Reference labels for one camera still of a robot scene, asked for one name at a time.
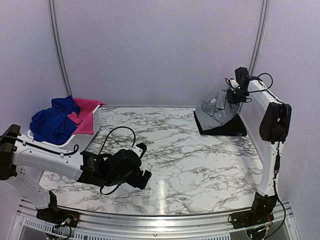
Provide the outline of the grey garment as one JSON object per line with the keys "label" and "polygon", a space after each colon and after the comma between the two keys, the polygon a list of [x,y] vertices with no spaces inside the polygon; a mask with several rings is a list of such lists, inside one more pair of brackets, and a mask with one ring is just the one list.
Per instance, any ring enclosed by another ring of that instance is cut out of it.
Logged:
{"label": "grey garment", "polygon": [[228,102],[226,88],[209,94],[194,111],[199,131],[224,126],[238,113],[239,108],[238,103]]}

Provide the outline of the black t-shirt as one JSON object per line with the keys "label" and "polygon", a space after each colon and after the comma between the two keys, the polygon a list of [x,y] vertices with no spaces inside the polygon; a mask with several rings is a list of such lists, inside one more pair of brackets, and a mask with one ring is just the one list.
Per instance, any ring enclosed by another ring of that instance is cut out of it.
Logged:
{"label": "black t-shirt", "polygon": [[247,129],[240,118],[239,114],[236,114],[230,121],[228,121],[225,125],[212,128],[209,130],[203,130],[198,117],[196,116],[196,112],[193,112],[193,116],[196,122],[196,126],[198,128],[200,135],[207,136],[231,136],[231,137],[245,137],[248,135]]}

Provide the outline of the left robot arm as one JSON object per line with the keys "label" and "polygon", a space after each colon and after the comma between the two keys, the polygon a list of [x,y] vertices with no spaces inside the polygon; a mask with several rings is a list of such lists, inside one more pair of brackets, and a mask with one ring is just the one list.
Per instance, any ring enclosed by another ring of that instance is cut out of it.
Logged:
{"label": "left robot arm", "polygon": [[56,173],[101,190],[118,189],[122,184],[143,190],[152,176],[150,171],[141,170],[146,150],[144,143],[134,143],[115,154],[80,151],[78,145],[70,152],[62,151],[28,139],[21,134],[19,125],[12,124],[0,137],[0,179],[19,190],[51,222],[58,223],[64,215],[56,196],[43,189],[26,167]]}

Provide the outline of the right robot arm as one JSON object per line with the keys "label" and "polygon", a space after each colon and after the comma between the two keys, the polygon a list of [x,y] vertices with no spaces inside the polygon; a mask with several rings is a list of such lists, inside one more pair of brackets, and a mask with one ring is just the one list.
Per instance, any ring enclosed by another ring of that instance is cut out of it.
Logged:
{"label": "right robot arm", "polygon": [[272,213],[279,201],[278,174],[292,107],[266,86],[262,80],[265,73],[253,76],[246,67],[239,67],[234,73],[235,79],[226,80],[229,85],[227,99],[230,103],[242,104],[239,115],[263,164],[261,182],[247,214],[252,224],[258,224]]}

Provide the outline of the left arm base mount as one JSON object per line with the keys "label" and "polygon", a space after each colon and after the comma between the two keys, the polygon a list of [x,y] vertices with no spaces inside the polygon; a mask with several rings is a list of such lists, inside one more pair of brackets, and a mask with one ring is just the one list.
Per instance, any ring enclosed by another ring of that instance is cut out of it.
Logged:
{"label": "left arm base mount", "polygon": [[73,210],[68,210],[64,208],[57,208],[54,210],[53,208],[44,208],[37,209],[36,218],[55,224],[56,226],[61,226],[63,222],[63,226],[70,226],[71,228],[76,228],[79,222],[80,213]]}

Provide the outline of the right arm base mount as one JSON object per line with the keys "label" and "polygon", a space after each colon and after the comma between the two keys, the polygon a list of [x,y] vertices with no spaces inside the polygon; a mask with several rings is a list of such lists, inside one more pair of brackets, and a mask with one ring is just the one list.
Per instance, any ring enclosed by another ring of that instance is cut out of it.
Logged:
{"label": "right arm base mount", "polygon": [[274,215],[272,213],[256,215],[252,210],[246,210],[233,212],[227,220],[234,229],[241,229],[270,223],[274,220]]}

